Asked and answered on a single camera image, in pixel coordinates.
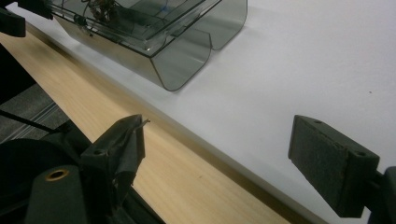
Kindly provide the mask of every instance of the transparent plastic lid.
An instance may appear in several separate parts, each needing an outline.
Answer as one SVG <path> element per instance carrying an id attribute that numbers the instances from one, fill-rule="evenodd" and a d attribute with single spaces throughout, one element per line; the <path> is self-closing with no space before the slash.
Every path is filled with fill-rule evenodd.
<path id="1" fill-rule="evenodd" d="M 145 55 L 182 34 L 221 0 L 47 0 L 53 14 Z"/>

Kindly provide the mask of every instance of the white tabletop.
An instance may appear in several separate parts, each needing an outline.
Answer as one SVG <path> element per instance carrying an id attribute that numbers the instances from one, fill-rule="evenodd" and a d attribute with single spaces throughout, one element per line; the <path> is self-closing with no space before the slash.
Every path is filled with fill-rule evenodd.
<path id="1" fill-rule="evenodd" d="M 380 172 L 396 165 L 395 1 L 249 0 L 242 31 L 178 92 L 81 45 L 56 21 L 9 8 L 263 188 L 274 186 L 327 222 L 365 223 L 369 212 L 339 218 L 291 163 L 294 115 L 369 148 Z"/>

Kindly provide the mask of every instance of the light wood surface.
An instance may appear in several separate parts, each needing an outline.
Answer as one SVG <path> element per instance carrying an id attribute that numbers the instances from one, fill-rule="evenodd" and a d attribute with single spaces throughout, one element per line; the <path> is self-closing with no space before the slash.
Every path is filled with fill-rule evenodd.
<path id="1" fill-rule="evenodd" d="M 91 141 L 126 116 L 142 114 L 151 120 L 144 128 L 147 156 L 139 167 L 134 187 L 166 223 L 301 221 L 265 192 L 255 189 L 252 194 L 241 187 L 244 183 L 235 183 L 231 176 L 205 160 L 210 156 L 197 154 L 204 150 L 197 149 L 193 141 L 172 129 L 166 120 L 159 119 L 102 78 L 99 71 L 76 61 L 45 38 L 30 33 L 25 38 L 0 34 L 0 41 Z"/>

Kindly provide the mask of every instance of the white table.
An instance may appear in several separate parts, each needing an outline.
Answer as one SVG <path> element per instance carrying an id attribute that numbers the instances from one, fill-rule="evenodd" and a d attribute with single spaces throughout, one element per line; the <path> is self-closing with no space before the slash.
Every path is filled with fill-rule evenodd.
<path id="1" fill-rule="evenodd" d="M 247 22 L 181 91 L 168 92 L 9 8 L 285 203 L 341 219 L 288 159 L 293 116 L 320 119 L 396 164 L 396 2 L 249 0 Z M 278 189 L 274 191 L 269 185 Z"/>

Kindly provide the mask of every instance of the gray carpet floor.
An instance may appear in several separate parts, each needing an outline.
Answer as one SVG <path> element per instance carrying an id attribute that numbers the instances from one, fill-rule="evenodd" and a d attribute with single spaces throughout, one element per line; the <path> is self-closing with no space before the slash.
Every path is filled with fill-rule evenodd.
<path id="1" fill-rule="evenodd" d="M 69 118 L 37 84 L 0 105 L 0 109 L 55 129 Z M 40 139 L 47 132 L 0 116 L 0 143 L 15 138 Z"/>

